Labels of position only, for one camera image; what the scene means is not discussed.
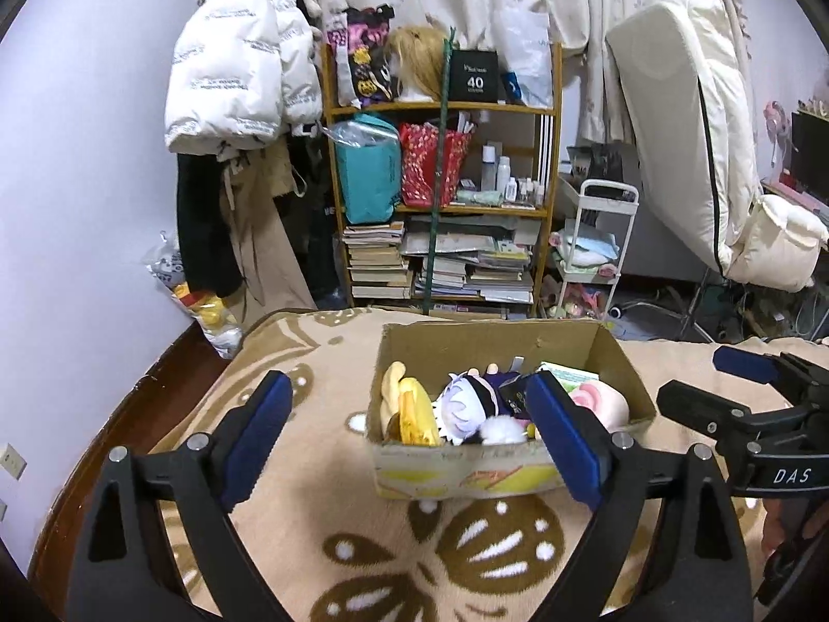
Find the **person's right hand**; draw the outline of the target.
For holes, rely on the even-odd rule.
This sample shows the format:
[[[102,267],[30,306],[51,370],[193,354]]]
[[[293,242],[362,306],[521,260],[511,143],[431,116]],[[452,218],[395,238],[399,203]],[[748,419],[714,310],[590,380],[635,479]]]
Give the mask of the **person's right hand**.
[[[766,518],[763,524],[762,550],[766,557],[773,555],[785,541],[793,537],[793,528],[787,527],[786,518],[794,517],[801,513],[803,505],[808,504],[807,499],[764,499],[763,507],[766,511]],[[823,525],[827,523],[827,503],[813,511],[801,527],[801,538],[811,541]]]

